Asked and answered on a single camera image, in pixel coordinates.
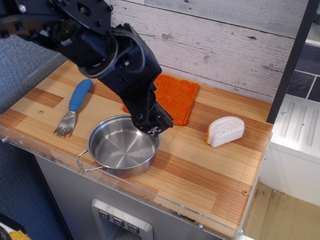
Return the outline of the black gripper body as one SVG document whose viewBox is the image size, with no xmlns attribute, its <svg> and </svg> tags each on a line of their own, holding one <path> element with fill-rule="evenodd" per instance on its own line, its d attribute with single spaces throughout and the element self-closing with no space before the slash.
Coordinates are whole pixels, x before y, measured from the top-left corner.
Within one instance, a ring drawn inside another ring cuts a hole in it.
<svg viewBox="0 0 320 240">
<path fill-rule="evenodd" d="M 156 103 L 154 81 L 161 67 L 134 28 L 120 24 L 111 29 L 117 51 L 98 79 L 120 97 L 128 109 L 151 109 Z"/>
</svg>

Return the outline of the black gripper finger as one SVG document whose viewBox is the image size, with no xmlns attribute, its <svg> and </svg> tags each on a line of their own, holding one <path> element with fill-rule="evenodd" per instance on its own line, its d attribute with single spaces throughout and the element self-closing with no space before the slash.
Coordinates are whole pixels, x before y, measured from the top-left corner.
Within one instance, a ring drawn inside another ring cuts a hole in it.
<svg viewBox="0 0 320 240">
<path fill-rule="evenodd" d="M 173 126 L 173 118 L 156 101 L 148 113 L 147 133 L 153 137 L 157 137 Z"/>
<path fill-rule="evenodd" d="M 155 131 L 155 119 L 151 116 L 155 102 L 154 92 L 134 92 L 123 97 L 123 103 L 131 115 L 133 125 L 144 133 Z"/>
</svg>

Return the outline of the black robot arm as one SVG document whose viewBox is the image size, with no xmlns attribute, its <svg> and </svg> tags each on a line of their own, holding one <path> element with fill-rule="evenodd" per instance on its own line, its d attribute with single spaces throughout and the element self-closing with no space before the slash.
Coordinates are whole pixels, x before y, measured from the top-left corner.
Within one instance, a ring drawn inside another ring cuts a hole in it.
<svg viewBox="0 0 320 240">
<path fill-rule="evenodd" d="M 62 54 L 118 95 L 136 128 L 157 136 L 174 125 L 156 100 L 161 67 L 130 24 L 112 26 L 112 11 L 103 0 L 3 0 L 0 36 Z"/>
</svg>

